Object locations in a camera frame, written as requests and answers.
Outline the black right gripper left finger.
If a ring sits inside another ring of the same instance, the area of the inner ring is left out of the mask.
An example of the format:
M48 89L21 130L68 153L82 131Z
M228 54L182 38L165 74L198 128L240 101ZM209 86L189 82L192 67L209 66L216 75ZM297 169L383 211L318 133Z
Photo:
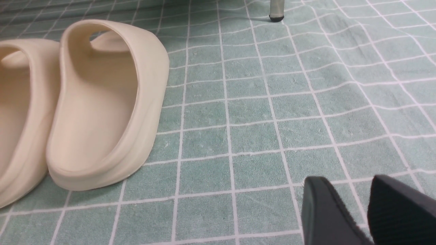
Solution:
M304 180L301 211L305 245L372 245L329 180Z

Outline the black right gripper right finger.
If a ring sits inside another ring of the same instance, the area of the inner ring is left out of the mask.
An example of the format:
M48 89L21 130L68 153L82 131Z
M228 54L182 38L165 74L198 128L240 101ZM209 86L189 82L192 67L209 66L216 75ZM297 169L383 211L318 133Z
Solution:
M435 199L388 175L372 180L367 212L377 245L434 245Z

